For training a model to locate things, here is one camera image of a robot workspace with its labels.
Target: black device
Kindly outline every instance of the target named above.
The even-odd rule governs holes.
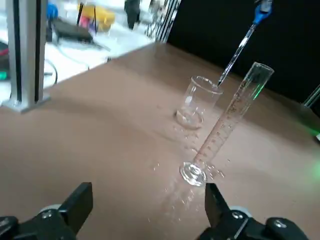
[[[0,240],[75,240],[92,208],[92,184],[83,182],[57,210],[47,209],[21,224],[14,216],[0,217]],[[205,211],[210,227],[197,240],[308,240],[288,219],[271,217],[261,224],[231,210],[214,183],[205,186]]]
[[[92,208],[92,184],[83,182],[58,209],[44,210],[24,223],[0,217],[0,240],[75,240]]]
[[[57,41],[59,41],[60,38],[63,38],[66,40],[72,40],[82,43],[93,43],[93,37],[84,27],[71,24],[60,18],[52,19],[50,24],[50,27],[52,27],[52,30],[57,37]]]
[[[8,44],[0,41],[0,77],[1,80],[7,80],[10,78],[10,63],[9,63],[9,51]]]
[[[239,210],[231,210],[214,183],[205,186],[205,212],[211,227],[197,240],[308,240],[292,221],[270,217],[265,224]]]

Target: clear liquid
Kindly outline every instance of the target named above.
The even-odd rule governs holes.
[[[192,108],[184,107],[176,111],[177,122],[187,130],[197,130],[203,126],[202,115]]]

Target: black wall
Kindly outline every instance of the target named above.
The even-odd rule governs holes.
[[[168,43],[225,67],[254,19],[254,0],[182,0]],[[302,103],[320,83],[320,2],[275,0],[232,68],[275,70],[267,87]]]

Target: blue object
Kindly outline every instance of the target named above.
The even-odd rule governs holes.
[[[269,17],[269,15],[272,12],[272,9],[270,9],[270,11],[268,11],[268,12],[260,11],[260,7],[261,7],[261,5],[259,4],[258,6],[256,6],[256,8],[254,10],[253,23],[256,24],[256,25],[258,25],[263,19]]]
[[[55,19],[58,17],[58,8],[55,4],[48,3],[46,8],[46,19]]]

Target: white table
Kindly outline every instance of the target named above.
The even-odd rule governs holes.
[[[131,31],[117,22],[111,26],[108,33],[98,33],[93,38],[96,43],[108,47],[110,51],[63,40],[59,45],[61,50],[59,51],[54,44],[46,43],[44,57],[55,65],[58,72],[58,82],[85,72],[88,70],[88,67],[92,69],[104,64],[108,58],[117,58],[153,43],[147,36]],[[8,42],[6,17],[4,15],[0,15],[0,41]],[[44,70],[45,72],[53,72],[52,76],[47,76],[44,79],[44,88],[48,88],[54,83],[54,70],[47,63],[44,64]],[[10,97],[10,93],[10,83],[8,81],[0,82],[0,104]]]

